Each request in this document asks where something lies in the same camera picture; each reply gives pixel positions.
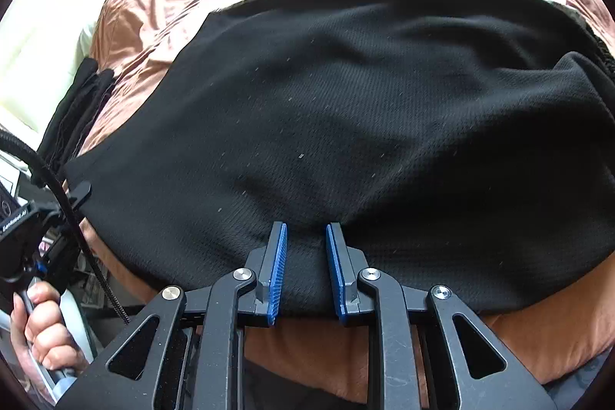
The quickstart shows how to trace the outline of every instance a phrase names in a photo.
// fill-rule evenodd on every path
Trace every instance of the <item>black garment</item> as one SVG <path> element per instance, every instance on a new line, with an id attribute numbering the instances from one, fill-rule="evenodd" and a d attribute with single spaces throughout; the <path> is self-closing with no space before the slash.
<path id="1" fill-rule="evenodd" d="M 55 109 L 38 148 L 39 155 L 62 180 L 64 165 L 79 153 L 115 85 L 112 70 L 103 70 L 100 74 L 97 71 L 98 63 L 92 58 L 81 62 L 75 80 Z M 36 175 L 32 181 L 42 184 Z"/>
<path id="2" fill-rule="evenodd" d="M 609 58 L 542 0 L 250 0 L 68 180 L 157 285 L 212 284 L 282 220 L 281 314 L 332 314 L 340 221 L 405 285 L 517 309 L 615 248 Z"/>

